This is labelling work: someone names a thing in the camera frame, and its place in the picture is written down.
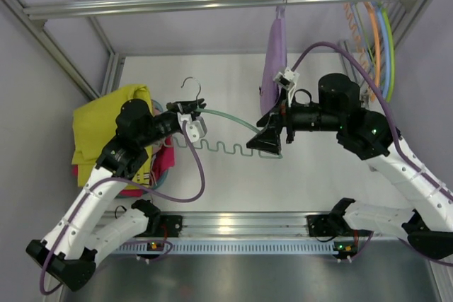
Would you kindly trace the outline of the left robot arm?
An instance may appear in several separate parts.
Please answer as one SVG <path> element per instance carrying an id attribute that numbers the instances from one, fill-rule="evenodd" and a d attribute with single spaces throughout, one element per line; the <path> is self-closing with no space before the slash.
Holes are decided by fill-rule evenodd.
<path id="1" fill-rule="evenodd" d="M 30 241 L 25 250 L 41 268 L 41 294 L 54 292 L 45 288 L 46 275 L 78 291 L 121 245 L 143 233 L 154 233 L 160 211 L 144 199 L 101 230 L 94 228 L 110 203 L 132 184 L 149 157 L 148 146 L 177 133 L 192 144 L 206 134 L 200 117 L 205 106 L 202 98 L 177 101 L 154 116 L 144 100 L 132 99 L 122 105 L 115 120 L 115 135 L 103 147 L 78 197 L 57 225 L 43 239 Z"/>

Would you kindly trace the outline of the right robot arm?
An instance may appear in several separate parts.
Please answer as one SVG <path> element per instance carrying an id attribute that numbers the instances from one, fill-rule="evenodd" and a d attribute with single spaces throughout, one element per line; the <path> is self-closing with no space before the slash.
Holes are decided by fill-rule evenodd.
<path id="1" fill-rule="evenodd" d="M 396 237 L 436 261 L 452 255 L 452 199 L 415 157 L 404 160 L 408 144 L 385 115 L 365 109 L 360 88 L 344 74 L 327 74 L 318 82 L 319 101 L 298 103 L 281 95 L 262 116 L 246 146 L 273 155 L 281 152 L 280 134 L 288 144 L 296 132 L 335 132 L 338 143 L 383 175 L 411 203 L 407 209 L 380 207 L 342 198 L 324 215 L 322 225 L 333 236 L 367 231 Z"/>

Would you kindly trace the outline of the yellow trousers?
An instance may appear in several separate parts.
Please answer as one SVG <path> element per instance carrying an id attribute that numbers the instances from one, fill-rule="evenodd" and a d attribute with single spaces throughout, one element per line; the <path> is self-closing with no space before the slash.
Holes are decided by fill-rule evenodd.
<path id="1" fill-rule="evenodd" d="M 152 109 L 151 93 L 142 84 L 126 85 L 77 109 L 73 114 L 75 151 L 71 164 L 77 167 L 77 185 L 83 187 L 103 147 L 115 136 L 121 107 L 132 99 L 143 100 Z"/>

